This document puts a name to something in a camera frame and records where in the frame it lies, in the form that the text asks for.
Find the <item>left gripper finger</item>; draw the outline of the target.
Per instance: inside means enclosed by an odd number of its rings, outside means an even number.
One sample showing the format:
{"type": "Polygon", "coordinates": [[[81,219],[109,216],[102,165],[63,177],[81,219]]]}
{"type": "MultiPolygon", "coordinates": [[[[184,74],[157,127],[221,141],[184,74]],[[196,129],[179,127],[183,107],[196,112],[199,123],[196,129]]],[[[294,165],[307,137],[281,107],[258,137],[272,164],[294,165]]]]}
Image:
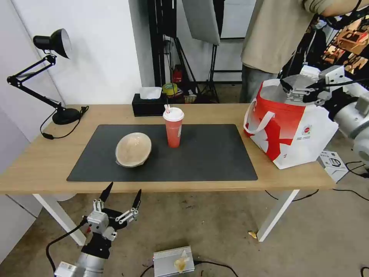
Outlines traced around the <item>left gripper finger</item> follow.
{"type": "Polygon", "coordinates": [[[141,194],[142,194],[142,190],[140,189],[137,192],[136,197],[133,201],[132,208],[122,213],[120,216],[116,217],[115,222],[118,222],[119,224],[123,224],[123,223],[128,224],[136,219],[139,213],[139,207],[141,203],[141,194]]]}
{"type": "Polygon", "coordinates": [[[105,208],[105,202],[110,195],[111,189],[113,187],[113,182],[111,182],[106,189],[102,191],[99,198],[93,200],[93,212],[102,212],[105,208]]]}

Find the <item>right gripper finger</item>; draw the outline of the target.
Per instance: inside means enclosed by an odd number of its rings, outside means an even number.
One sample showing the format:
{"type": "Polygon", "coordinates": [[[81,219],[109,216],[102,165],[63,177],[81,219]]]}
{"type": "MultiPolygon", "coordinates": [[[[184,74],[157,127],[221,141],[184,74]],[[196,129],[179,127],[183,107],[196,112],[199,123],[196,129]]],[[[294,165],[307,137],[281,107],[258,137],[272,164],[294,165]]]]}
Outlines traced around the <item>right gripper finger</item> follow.
{"type": "Polygon", "coordinates": [[[346,86],[346,85],[350,85],[354,83],[356,83],[356,81],[354,80],[348,81],[348,82],[341,82],[341,83],[326,83],[325,80],[319,80],[318,82],[307,86],[305,90],[308,90],[308,89],[318,90],[318,89],[323,89],[323,88],[328,88],[328,87],[342,87],[342,86],[346,86]]]}
{"type": "Polygon", "coordinates": [[[311,77],[286,77],[280,79],[280,85],[291,101],[317,101],[317,90],[308,88],[315,84],[311,77]]]}

